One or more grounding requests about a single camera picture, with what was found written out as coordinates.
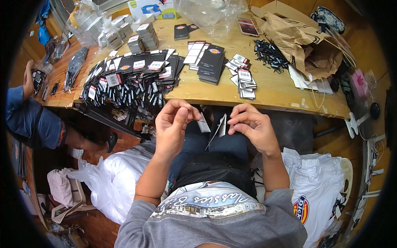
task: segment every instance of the dickies logo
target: dickies logo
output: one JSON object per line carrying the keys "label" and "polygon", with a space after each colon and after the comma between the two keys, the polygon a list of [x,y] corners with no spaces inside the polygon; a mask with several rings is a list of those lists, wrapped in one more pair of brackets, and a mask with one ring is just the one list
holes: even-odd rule
{"label": "dickies logo", "polygon": [[305,196],[300,196],[298,201],[293,205],[294,214],[305,224],[309,216],[309,202]]}
{"label": "dickies logo", "polygon": [[130,65],[121,66],[120,70],[127,70],[130,67],[131,67]]}
{"label": "dickies logo", "polygon": [[217,49],[209,49],[209,51],[213,54],[220,54],[221,52]]}

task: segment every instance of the person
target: person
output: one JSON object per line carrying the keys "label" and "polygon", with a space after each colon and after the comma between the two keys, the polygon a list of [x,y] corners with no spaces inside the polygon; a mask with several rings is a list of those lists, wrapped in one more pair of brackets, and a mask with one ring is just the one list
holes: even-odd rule
{"label": "person", "polygon": [[14,137],[29,147],[55,149],[64,144],[86,151],[111,152],[117,143],[117,134],[111,133],[107,142],[94,143],[84,138],[73,127],[31,98],[34,93],[31,68],[28,61],[23,75],[23,85],[9,88],[6,101],[6,123]]}
{"label": "person", "polygon": [[[227,114],[227,134],[217,124]],[[115,242],[121,247],[302,247],[306,230],[295,216],[289,176],[270,119],[250,104],[215,109],[211,133],[201,114],[170,100],[156,118],[156,151],[139,178]],[[262,153],[265,203],[252,190],[247,139]],[[176,176],[169,196],[160,201]]]}

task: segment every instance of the brown paper bag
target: brown paper bag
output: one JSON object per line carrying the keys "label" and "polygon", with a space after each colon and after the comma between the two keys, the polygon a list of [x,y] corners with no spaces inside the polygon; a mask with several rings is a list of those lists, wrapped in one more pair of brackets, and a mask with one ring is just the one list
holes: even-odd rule
{"label": "brown paper bag", "polygon": [[[299,21],[280,18],[270,12],[265,14],[266,22],[261,26],[269,40],[280,49],[285,58],[309,80],[334,74],[342,63],[342,52],[329,42],[336,44],[333,37]],[[309,45],[313,51],[305,59],[301,45]]]}

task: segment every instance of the plastic chair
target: plastic chair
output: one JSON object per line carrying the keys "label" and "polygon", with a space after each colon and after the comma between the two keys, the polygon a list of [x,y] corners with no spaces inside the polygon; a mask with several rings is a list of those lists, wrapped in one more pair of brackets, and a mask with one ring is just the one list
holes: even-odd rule
{"label": "plastic chair", "polygon": [[81,187],[81,183],[76,179],[70,179],[70,178],[69,178],[69,182],[70,182],[70,187],[72,189],[72,199],[74,205],[73,207],[67,209],[65,212],[59,214],[58,216],[55,216],[55,212],[57,210],[64,208],[65,206],[61,204],[58,207],[52,209],[51,219],[52,221],[58,224],[60,224],[66,216],[75,213],[77,211],[88,211],[88,210],[96,209],[96,207],[94,207],[93,205],[86,204],[86,199],[83,192],[83,188]]}
{"label": "plastic chair", "polygon": [[351,186],[353,184],[353,166],[351,165],[351,162],[348,158],[342,158],[342,162],[341,162],[341,167],[343,170],[343,174],[344,174],[344,180],[345,180],[345,187],[341,190],[341,193],[345,193],[346,194],[346,201],[343,203],[343,205],[346,206],[347,201],[349,200],[350,197],[350,192],[351,192]]}

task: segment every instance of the folded t-shirt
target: folded t-shirt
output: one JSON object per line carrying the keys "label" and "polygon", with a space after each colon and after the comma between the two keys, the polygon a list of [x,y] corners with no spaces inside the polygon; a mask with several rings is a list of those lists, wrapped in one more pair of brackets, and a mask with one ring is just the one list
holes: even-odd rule
{"label": "folded t-shirt", "polygon": [[302,247],[307,233],[291,196],[289,188],[276,189],[260,204],[230,183],[180,187],[157,208],[134,201],[114,247]]}

